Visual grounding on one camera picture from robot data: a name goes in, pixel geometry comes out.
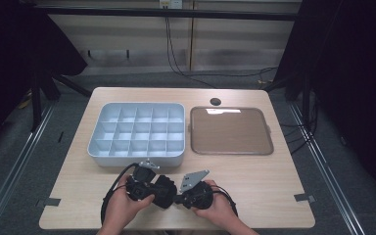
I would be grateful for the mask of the person's left hand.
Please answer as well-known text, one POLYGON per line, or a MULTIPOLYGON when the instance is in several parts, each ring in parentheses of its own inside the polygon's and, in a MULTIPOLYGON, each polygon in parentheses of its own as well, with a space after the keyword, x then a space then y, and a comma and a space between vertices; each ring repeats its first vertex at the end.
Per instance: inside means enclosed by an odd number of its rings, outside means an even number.
POLYGON ((113 196, 109 199, 103 227, 112 228, 114 231, 123 229, 136 214, 149 207, 154 201, 154 195, 139 201, 130 199, 125 188, 128 177, 129 175, 125 174, 119 180, 113 196))

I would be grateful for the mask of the black horizontal metal bar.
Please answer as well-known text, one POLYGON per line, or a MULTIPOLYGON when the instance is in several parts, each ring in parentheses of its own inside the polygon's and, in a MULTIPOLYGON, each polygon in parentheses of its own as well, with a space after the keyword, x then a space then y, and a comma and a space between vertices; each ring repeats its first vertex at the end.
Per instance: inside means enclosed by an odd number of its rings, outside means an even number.
POLYGON ((259 13, 209 10, 174 10, 174 9, 143 9, 143 8, 96 8, 80 6, 25 5, 29 11, 50 15, 81 15, 81 16, 118 16, 118 17, 162 17, 187 19, 225 19, 225 20, 256 20, 294 22, 301 18, 299 14, 259 13))

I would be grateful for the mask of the grey tape piece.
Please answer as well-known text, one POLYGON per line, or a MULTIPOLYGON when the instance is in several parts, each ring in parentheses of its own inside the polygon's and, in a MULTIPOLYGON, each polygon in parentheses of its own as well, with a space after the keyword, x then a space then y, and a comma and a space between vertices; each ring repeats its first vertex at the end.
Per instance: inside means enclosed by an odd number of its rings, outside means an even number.
POLYGON ((46 199, 38 200, 35 205, 38 208, 57 207, 60 202, 61 202, 60 199, 46 198, 46 199))
POLYGON ((308 201, 309 203, 313 203, 316 201, 312 195, 308 195, 306 193, 296 194, 294 195, 294 198, 296 202, 308 201))

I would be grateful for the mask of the white compartment storage box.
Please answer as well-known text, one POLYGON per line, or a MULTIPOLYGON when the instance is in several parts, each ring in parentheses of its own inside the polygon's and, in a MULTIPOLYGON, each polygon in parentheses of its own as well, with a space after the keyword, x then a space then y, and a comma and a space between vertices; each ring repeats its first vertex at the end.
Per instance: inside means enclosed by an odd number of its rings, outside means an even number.
POLYGON ((185 108, 178 103, 119 102, 103 106, 87 152, 100 166, 149 160, 179 166, 185 151, 185 108))

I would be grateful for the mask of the black curtain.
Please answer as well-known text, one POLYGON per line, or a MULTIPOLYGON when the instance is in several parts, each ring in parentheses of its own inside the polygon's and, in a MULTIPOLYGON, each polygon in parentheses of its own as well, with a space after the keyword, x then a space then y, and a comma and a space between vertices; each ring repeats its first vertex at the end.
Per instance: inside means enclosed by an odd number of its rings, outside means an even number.
POLYGON ((376 0, 302 0, 275 80, 305 82, 376 180, 376 0))
POLYGON ((35 70, 77 75, 86 67, 47 14, 20 0, 0 0, 0 126, 30 88, 35 70))

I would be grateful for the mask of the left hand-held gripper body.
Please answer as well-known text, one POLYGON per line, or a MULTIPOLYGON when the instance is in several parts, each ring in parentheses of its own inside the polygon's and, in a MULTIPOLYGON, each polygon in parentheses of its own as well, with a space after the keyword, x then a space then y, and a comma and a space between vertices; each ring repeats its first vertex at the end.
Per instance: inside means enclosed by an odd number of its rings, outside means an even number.
POLYGON ((159 168, 150 159, 136 165, 133 173, 126 181, 126 190, 131 200, 143 200, 157 193, 157 187, 152 183, 152 180, 157 175, 155 169, 159 168))

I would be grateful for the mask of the brown square tray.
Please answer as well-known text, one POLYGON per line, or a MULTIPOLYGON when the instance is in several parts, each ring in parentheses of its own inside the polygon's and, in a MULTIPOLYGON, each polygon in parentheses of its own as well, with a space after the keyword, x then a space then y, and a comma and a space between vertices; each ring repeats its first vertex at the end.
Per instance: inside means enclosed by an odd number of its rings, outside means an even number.
POLYGON ((191 148, 201 155, 274 152, 263 112, 250 107, 195 107, 190 112, 191 148))

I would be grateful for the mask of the grey floor rail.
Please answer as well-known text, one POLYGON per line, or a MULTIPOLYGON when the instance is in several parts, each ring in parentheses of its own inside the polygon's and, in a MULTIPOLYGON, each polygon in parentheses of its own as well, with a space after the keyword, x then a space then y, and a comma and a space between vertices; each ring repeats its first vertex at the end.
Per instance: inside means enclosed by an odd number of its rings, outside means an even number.
POLYGON ((23 143, 23 148, 17 154, 16 160, 12 164, 11 169, 5 177, 5 180, 0 185, 0 216, 11 198, 31 155, 42 136, 42 133, 54 112, 55 106, 55 102, 50 102, 45 106, 44 110, 40 114, 42 121, 34 130, 31 130, 28 133, 27 139, 23 143))
POLYGON ((290 110, 295 122, 299 126, 300 132, 305 140, 310 154, 328 187, 329 192, 341 214, 346 226, 352 235, 366 235, 361 223, 353 210, 353 207, 343 192, 341 185, 336 179, 331 167, 329 166, 323 152, 321 151, 314 134, 304 127, 304 117, 296 103, 289 103, 290 110))

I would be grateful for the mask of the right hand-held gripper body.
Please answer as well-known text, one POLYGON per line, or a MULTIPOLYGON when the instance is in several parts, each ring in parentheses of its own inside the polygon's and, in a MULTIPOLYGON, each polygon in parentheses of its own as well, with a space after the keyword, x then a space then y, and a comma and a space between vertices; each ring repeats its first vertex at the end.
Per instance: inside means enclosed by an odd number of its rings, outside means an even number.
POLYGON ((205 169, 201 171, 187 173, 183 176, 180 195, 188 197, 187 209, 197 208, 200 210, 208 209, 212 205, 212 188, 204 181, 204 178, 210 172, 205 169))

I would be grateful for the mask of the person's right hand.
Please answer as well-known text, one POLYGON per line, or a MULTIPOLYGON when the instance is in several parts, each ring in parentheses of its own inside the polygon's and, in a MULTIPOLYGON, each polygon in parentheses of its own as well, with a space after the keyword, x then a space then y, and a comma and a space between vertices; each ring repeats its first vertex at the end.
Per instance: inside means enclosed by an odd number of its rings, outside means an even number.
POLYGON ((207 219, 212 224, 230 233, 241 223, 239 217, 232 210, 228 199, 221 193, 213 194, 211 206, 206 210, 192 208, 195 215, 207 219))

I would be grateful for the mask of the white wall outlet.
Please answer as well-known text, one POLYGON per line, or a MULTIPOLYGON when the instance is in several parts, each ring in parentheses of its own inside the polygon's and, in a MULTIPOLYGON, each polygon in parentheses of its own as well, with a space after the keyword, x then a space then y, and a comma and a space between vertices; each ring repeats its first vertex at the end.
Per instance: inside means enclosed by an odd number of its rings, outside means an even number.
POLYGON ((175 9, 181 10, 183 8, 182 0, 159 0, 161 9, 175 9))

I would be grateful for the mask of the black metal stand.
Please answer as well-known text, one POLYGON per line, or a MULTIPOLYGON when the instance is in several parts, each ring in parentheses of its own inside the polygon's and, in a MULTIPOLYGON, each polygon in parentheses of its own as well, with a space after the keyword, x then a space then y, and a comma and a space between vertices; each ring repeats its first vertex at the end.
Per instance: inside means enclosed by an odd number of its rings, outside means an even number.
POLYGON ((276 75, 273 82, 264 87, 263 90, 271 92, 272 90, 284 88, 287 101, 296 101, 298 96, 302 96, 302 112, 304 124, 309 124, 309 93, 310 81, 306 75, 299 72, 292 72, 286 75, 276 75))
POLYGON ((33 69, 30 87, 33 113, 31 128, 32 132, 34 132, 43 121, 41 114, 41 93, 44 93, 44 95, 50 101, 58 101, 61 97, 61 92, 57 88, 55 81, 59 81, 66 87, 78 92, 84 97, 90 97, 92 95, 90 90, 81 87, 62 74, 41 68, 33 69))

